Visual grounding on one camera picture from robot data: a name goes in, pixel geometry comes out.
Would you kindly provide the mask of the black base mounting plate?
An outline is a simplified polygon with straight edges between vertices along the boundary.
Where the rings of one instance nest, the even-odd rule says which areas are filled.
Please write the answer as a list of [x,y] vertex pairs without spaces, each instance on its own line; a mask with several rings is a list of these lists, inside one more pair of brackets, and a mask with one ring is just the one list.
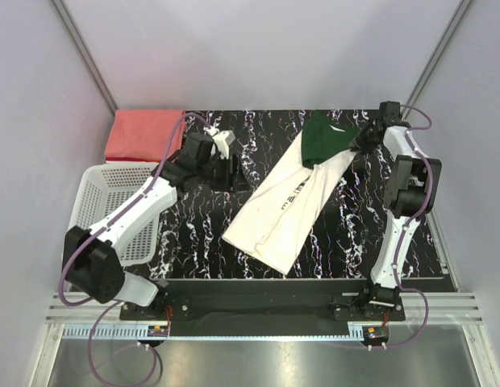
[[122,306],[119,317],[128,322],[170,321],[170,335],[193,337],[286,338],[348,333],[350,322],[365,325],[404,320],[403,308],[380,321],[356,312],[366,280],[178,280],[168,282],[154,305]]

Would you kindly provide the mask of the right aluminium frame post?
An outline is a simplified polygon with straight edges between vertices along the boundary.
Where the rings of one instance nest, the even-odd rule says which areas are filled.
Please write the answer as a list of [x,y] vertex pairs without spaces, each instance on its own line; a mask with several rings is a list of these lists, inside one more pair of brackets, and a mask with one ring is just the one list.
[[429,59],[427,60],[423,71],[415,82],[414,88],[410,92],[407,100],[404,102],[405,105],[414,106],[420,99],[420,96],[422,95],[428,82],[431,80],[431,77],[437,70],[439,63],[442,61],[444,54],[448,50],[455,35],[459,31],[460,26],[465,21],[468,13],[475,3],[476,1],[474,0],[460,0],[458,2],[458,5],[452,13],[447,26],[444,28],[442,35],[440,36],[431,55],[429,56]]

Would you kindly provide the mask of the left aluminium frame post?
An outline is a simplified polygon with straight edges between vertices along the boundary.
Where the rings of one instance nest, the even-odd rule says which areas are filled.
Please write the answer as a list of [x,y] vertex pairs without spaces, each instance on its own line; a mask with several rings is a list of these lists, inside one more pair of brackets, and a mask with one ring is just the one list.
[[100,94],[102,100],[104,101],[106,107],[112,115],[115,115],[118,105],[110,92],[104,77],[102,76],[99,67],[96,65],[94,58],[92,57],[90,50],[88,49],[82,34],[76,22],[69,11],[65,1],[62,0],[50,0],[53,10],[56,13],[56,17],[59,19],[62,27],[64,28],[66,34],[68,35],[72,45],[74,46],[78,56],[81,59],[82,64],[85,66],[86,72],[89,74],[92,82],[94,83],[98,93]]

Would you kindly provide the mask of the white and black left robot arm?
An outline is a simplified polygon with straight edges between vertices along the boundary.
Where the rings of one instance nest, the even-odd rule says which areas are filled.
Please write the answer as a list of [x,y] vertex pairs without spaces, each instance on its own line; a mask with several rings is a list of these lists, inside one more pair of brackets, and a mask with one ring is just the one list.
[[209,129],[188,135],[181,149],[166,156],[142,186],[104,219],[87,228],[71,227],[65,234],[59,282],[84,291],[89,300],[137,305],[150,319],[159,318],[166,300],[161,287],[127,272],[120,263],[126,246],[158,214],[174,206],[198,185],[214,192],[249,190],[240,158],[231,151],[233,131]]

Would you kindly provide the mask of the left small circuit board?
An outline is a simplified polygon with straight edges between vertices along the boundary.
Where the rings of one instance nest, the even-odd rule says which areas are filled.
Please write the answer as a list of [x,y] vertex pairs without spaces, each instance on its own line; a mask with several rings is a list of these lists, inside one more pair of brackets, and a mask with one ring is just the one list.
[[162,325],[150,325],[148,327],[148,336],[151,337],[167,337],[169,335],[169,327]]

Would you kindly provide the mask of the aluminium frame post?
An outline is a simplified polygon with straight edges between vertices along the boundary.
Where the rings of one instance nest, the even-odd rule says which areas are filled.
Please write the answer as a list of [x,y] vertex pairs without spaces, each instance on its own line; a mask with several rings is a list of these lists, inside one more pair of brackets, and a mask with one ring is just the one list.
[[455,35],[459,31],[460,26],[465,21],[468,13],[475,3],[476,1],[474,0],[460,0],[458,2],[458,5],[452,13],[447,26],[444,28],[442,35],[440,36],[431,55],[429,56],[429,59],[427,60],[423,71],[415,82],[414,88],[410,92],[407,100],[404,102],[405,105],[414,106],[420,99],[420,96],[422,95],[428,82],[431,80],[431,77],[437,70],[439,63],[442,61],[444,54],[448,50]]
[[110,92],[104,77],[102,76],[99,67],[96,65],[94,58],[92,57],[90,50],[88,49],[82,34],[76,22],[69,11],[65,1],[62,0],[50,0],[53,10],[56,13],[56,17],[59,19],[62,27],[64,28],[66,34],[68,35],[72,45],[74,46],[78,56],[81,59],[82,64],[85,66],[86,72],[89,74],[92,82],[94,83],[98,93],[100,94],[102,100],[104,101],[106,107],[112,115],[115,115],[118,105]]

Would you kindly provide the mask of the small circuit board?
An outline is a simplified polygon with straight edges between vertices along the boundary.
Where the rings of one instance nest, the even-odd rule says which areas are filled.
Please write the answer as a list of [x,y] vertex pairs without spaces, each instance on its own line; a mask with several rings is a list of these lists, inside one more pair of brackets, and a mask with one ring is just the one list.
[[385,341],[390,337],[390,329],[387,326],[366,327],[364,330],[364,338],[368,341]]
[[150,325],[148,327],[148,336],[151,337],[167,337],[169,335],[169,327],[162,325]]

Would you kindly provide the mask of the slotted aluminium front rail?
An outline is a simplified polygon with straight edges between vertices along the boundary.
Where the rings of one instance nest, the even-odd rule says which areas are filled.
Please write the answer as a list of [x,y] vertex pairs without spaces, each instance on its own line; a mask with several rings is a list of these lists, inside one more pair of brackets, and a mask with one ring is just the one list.
[[147,341],[296,341],[358,342],[379,328],[407,327],[414,334],[421,326],[468,326],[482,323],[470,293],[409,293],[386,316],[366,319],[343,306],[292,302],[241,310],[218,310],[214,300],[179,298],[171,311],[150,319],[130,306],[97,302],[70,308],[52,299],[47,324],[60,324],[69,339],[140,339]]

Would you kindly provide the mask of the folded white t-shirt under stack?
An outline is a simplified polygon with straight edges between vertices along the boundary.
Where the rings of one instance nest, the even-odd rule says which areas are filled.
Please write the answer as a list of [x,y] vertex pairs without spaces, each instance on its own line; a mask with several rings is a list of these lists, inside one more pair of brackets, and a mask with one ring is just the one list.
[[156,162],[148,160],[106,160],[106,164],[135,164],[135,163],[155,164]]

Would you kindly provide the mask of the folded pink t-shirt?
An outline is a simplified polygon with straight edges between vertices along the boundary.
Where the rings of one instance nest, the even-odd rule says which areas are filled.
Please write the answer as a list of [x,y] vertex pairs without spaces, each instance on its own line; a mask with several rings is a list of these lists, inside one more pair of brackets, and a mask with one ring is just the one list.
[[117,110],[104,156],[112,161],[160,162],[170,144],[171,156],[181,147],[185,123],[173,126],[183,110]]

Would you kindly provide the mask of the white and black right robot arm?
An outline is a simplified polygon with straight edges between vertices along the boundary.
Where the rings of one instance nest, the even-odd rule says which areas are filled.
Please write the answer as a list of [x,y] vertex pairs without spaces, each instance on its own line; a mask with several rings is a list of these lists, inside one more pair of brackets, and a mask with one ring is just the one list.
[[402,269],[422,218],[434,206],[442,169],[442,162],[428,157],[412,135],[413,131],[430,129],[430,117],[423,114],[426,126],[411,127],[402,119],[404,107],[400,102],[381,102],[377,117],[352,141],[353,150],[370,152],[382,145],[394,158],[385,187],[385,234],[369,281],[355,307],[366,320],[380,321],[387,314],[400,311],[401,294],[416,291],[402,285]]

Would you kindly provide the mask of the white and green raglan t-shirt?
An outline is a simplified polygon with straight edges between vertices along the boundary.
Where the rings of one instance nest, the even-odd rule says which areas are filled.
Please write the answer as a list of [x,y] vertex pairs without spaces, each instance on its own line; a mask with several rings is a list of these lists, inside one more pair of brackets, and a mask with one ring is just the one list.
[[306,121],[284,155],[241,207],[223,240],[287,274],[341,177],[356,156],[360,128],[319,111]]

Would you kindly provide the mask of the right small circuit board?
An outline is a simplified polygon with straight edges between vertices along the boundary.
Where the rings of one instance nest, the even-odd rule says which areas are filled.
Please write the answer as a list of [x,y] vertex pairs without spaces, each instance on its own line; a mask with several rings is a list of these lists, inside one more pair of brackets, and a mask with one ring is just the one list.
[[387,326],[366,327],[364,330],[364,338],[368,341],[385,341],[390,337],[390,329]]

